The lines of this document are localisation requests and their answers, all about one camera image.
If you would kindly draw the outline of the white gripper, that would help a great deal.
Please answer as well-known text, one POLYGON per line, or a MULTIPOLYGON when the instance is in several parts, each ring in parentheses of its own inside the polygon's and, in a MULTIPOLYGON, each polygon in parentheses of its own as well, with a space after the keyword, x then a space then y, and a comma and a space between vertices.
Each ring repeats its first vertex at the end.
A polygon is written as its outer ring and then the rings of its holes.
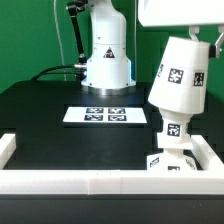
MULTIPOLYGON (((139 0, 138 19, 145 27, 219 25, 220 33, 209 48, 210 58, 219 58, 224 43, 224 0, 139 0)), ((189 36, 199 41, 198 26, 189 27, 189 36)))

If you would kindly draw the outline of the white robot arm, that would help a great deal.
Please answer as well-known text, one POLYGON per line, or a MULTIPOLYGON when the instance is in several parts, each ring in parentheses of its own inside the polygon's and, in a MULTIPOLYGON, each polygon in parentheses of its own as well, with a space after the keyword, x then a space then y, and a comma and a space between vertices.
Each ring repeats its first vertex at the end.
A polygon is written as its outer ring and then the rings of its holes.
MULTIPOLYGON (((92 23, 92 55, 87 60, 84 90, 121 95, 135 88, 131 61, 126 55, 126 19, 112 0, 87 0, 92 23)), ((187 26, 192 38, 202 25, 217 25, 221 33, 210 48, 220 55, 224 42, 224 0, 138 0, 138 21, 144 27, 187 26)))

